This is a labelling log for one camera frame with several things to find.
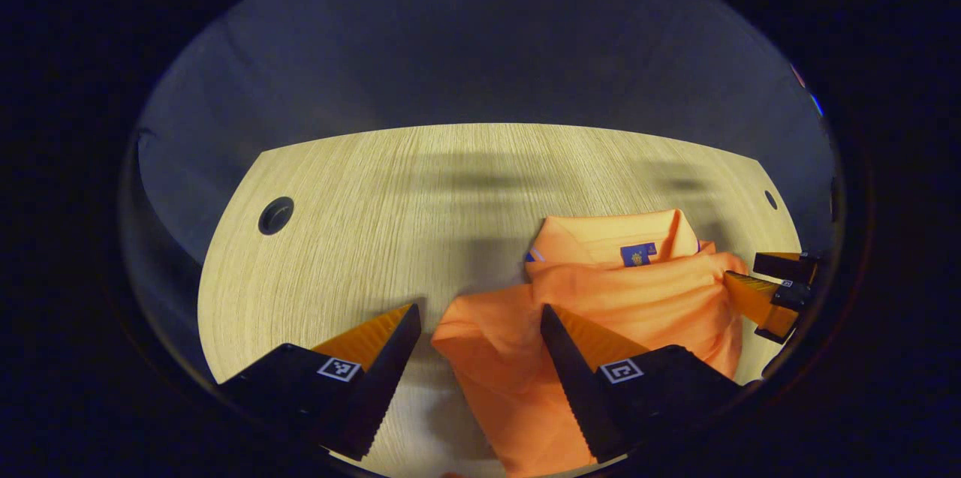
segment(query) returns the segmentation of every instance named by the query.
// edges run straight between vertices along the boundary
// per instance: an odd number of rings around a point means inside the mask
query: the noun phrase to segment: table hole
[[[291,220],[293,212],[294,201],[290,197],[280,197],[268,204],[267,208],[264,208],[261,213],[261,220],[258,222],[261,234],[265,236],[277,234]]]

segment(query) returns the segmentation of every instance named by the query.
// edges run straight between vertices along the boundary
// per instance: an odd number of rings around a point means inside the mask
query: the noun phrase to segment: folded fabric
[[[457,297],[432,339],[508,476],[595,461],[540,335],[545,303],[651,349],[683,345],[734,376],[741,315],[722,281],[747,266],[699,241],[681,211],[549,217],[526,260],[531,284]]]

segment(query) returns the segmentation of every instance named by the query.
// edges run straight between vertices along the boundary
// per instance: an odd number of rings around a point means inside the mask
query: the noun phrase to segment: orange shirt
[[[543,345],[545,303],[651,349],[683,345],[734,376],[741,315],[722,280],[748,269],[699,241],[681,211],[549,217],[527,260],[531,284],[457,297],[432,339],[508,476],[594,463]]]

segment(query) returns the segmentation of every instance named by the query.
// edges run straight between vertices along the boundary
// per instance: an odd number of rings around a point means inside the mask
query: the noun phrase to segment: light wood grain surface
[[[277,197],[294,200],[291,221],[261,235],[261,211]],[[270,150],[233,194],[206,254],[203,354],[223,382],[282,342],[312,347],[416,301],[423,335],[360,466],[399,477],[502,476],[429,344],[447,304],[523,282],[522,259],[545,215],[669,208],[749,266],[756,251],[800,251],[758,162],[680,140],[560,125],[436,125]],[[758,378],[779,350],[754,328],[745,321],[740,383]]]

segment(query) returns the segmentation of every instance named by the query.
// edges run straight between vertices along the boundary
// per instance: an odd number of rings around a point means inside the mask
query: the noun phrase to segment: blue label
[[[653,243],[641,243],[641,245],[628,245],[621,248],[621,258],[624,259],[624,266],[644,266],[651,263],[652,255],[656,255],[658,249]]]

